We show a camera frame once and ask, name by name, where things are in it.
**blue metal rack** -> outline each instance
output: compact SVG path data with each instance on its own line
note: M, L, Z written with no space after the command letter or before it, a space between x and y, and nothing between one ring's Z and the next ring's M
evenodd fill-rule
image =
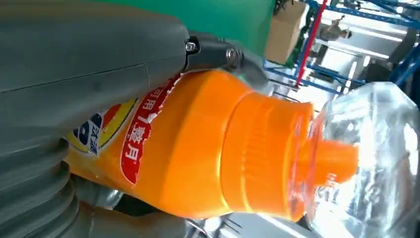
M319 10L319 3L316 2L315 0L305 0L304 1L306 4L310 5L311 7L314 7L315 9L317 9L316 14L319 14L318 10ZM412 9L412 10L420 10L420 5L418 4L409 4L409 3L402 3L402 2L398 2L398 1L393 1L393 0L367 0L367 2L371 2L391 13L396 14L396 17L387 17L387 16L381 16L381 15L375 15L375 14L371 14L371 13L366 13L366 12L361 12L361 11L357 11L357 10L353 10L353 9L349 9L349 8L341 8L341 7L333 7L333 6L325 6L326 10L330 10L330 11L335 11L335 12L340 12L343 14L349 14L349 15L353 15L353 16L358 16L358 17L363 17L363 18L368 18L368 19L373 19L373 20L377 20L377 21L382 21L382 22L386 22L386 23L391 23L391 24L396 24L396 25L402 25L402 26L406 26L406 27L411 27L411 28L416 28L420 30L420 22L410 16L407 16L405 14L402 13L398 13L395 9L395 7L397 6L401 6L405 9ZM316 31L317 29L313 29L313 26L310 29L310 32ZM297 65L296 65L296 69L294 71L294 74L287 74L284 72L279 71L278 69L281 69L282 67L270 67L270 68L265 68L266 71L268 72L272 72L287 78L290 78L292 80L297 80L297 76L299 73L299 69L302 67L303 64L303 54L305 50L309 50L311 46L308 46L308 41L305 42L304 47L303 47L303 51L301 52ZM406 58L398 65L398 67L396 67L393 72L391 73L390 77L389 77L389 81L396 83L397 85L402 85L408 77L410 77L410 75L412 75L416 69L420 66L420 44L416 44L413 49L410 51L410 53L406 56ZM355 79L349 79L348 77L342 76L340 74L337 74L336 72L318 66L318 65L305 65L306 68L311 69L313 71L317 71L317 72L321 72L325 75L328 75L330 77L332 77L335 81L339 82L341 85L345 85L345 83L347 82L347 80L350 80L352 83L357 83L357 84L365 84L364 80L355 80ZM273 83L279 84L281 86L289 86L292 88L297 88L299 85L285 85L285 83L282 82L278 82L276 80L271 80ZM313 83L311 81L308 80L304 80L301 79L300 83L302 85L307 85L307 86L313 86L316 88L319 88L321 90L325 90L327 92L330 93L334 93L334 94L341 94L341 92L336 91L335 89L332 88L328 88L316 83Z

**gray machine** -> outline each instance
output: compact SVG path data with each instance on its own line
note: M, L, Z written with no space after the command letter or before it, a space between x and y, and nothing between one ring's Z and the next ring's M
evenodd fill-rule
M79 202L62 136L176 74L246 66L241 50L177 19L99 3L0 3L0 237L178 238L184 219Z

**metal bolt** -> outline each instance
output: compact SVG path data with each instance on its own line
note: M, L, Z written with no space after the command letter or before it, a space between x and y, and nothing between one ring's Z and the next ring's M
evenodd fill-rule
M196 44L194 42L187 42L185 44L185 50L187 52L194 51L194 50L196 50L196 48L197 48L197 46L196 46Z
M232 48L227 49L227 51L226 51L226 58L228 60L235 59L236 58L235 49L232 49Z

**orange bottle cap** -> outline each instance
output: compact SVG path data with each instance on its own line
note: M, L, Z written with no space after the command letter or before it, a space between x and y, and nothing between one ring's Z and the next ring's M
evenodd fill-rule
M309 103L258 93L240 101L228 125L220 167L223 194L233 211L297 221L305 210L308 175L314 178L312 189L331 175L343 182L356 172L355 147L308 138L312 113Z

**red pole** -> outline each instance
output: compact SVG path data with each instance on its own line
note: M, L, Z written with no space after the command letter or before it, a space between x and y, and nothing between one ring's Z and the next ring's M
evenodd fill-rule
M311 34L309 35L309 38L308 38L308 44L306 45L306 49L305 49L304 54L303 54L301 68L299 69L299 74L298 74L298 77L296 78L296 86L299 86L299 84L301 82L301 79L302 79L302 76L303 76L303 73L305 72L306 61L307 61L308 56L309 56L309 51L311 51L312 43L314 42L314 39L316 37L318 27L321 23L322 13L325 10L326 4L327 4L327 0L324 0L322 2L322 5L318 9L318 14L316 15L316 19L315 19L314 25L312 27Z

